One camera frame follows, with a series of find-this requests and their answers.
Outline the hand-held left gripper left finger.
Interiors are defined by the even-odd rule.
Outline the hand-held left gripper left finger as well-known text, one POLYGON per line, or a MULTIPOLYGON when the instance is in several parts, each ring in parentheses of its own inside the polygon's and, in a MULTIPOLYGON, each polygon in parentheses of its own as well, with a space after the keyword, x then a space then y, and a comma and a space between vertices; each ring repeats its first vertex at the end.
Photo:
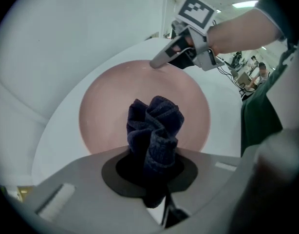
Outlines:
POLYGON ((126 146, 79 158, 36 186, 16 212, 41 234, 155 234, 162 227, 140 198, 123 197, 102 178, 102 167, 126 146))

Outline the person's right forearm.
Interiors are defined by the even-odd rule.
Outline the person's right forearm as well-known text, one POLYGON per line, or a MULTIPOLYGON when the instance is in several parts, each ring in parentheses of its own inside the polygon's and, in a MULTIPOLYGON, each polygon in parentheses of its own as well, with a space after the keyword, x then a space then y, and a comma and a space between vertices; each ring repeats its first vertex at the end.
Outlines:
POLYGON ((281 38, 278 26, 261 10, 252 9, 234 19, 210 27, 209 47, 215 55, 256 50, 281 38))

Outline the big pink plate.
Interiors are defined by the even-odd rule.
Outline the big pink plate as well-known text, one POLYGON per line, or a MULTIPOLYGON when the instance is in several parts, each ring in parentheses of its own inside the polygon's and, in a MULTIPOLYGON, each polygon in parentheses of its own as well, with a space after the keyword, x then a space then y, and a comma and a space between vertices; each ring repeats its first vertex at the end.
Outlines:
POLYGON ((116 65, 97 77, 85 92, 79 109, 79 129, 91 154, 127 145, 129 106, 149 104, 162 96, 176 104, 185 121, 177 134, 178 146, 201 151, 210 132, 210 109, 197 82, 184 70, 166 64, 150 67, 148 60, 116 65))

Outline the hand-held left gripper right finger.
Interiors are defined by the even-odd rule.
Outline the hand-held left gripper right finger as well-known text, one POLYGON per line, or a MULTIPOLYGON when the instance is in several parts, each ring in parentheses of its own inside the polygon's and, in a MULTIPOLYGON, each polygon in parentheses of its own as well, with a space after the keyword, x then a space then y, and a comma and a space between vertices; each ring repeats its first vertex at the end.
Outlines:
POLYGON ((178 148, 176 161, 183 170, 168 183, 175 207, 188 215, 196 213, 227 183, 240 160, 178 148))

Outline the dark blue cloth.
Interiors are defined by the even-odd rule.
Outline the dark blue cloth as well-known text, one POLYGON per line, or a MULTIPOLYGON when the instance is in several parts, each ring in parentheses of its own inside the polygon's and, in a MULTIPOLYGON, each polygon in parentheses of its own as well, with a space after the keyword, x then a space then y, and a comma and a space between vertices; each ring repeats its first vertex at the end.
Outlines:
POLYGON ((127 141, 137 181, 146 189, 143 201, 156 208, 166 196, 166 183, 181 170, 176 161, 176 135, 184 123, 179 107, 162 96, 146 105, 136 99, 127 120, 127 141))

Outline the dark green printed t-shirt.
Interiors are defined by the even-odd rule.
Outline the dark green printed t-shirt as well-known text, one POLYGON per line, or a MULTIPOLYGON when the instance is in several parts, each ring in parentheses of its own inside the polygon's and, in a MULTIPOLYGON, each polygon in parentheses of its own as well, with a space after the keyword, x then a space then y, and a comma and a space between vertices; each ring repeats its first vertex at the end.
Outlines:
POLYGON ((260 0, 263 13, 287 39, 288 49, 267 81, 243 103, 241 153, 284 128, 299 128, 299 39, 276 0, 260 0))

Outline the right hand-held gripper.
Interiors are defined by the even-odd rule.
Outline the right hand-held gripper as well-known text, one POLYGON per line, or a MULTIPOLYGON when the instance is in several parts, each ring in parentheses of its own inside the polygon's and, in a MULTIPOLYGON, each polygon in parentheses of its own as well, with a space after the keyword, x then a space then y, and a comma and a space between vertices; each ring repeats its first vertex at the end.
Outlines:
POLYGON ((176 37, 149 62, 150 66, 158 69, 171 64, 186 69, 196 65, 204 71, 222 66, 208 36, 216 14, 216 9, 202 0, 183 0, 172 22, 176 37))

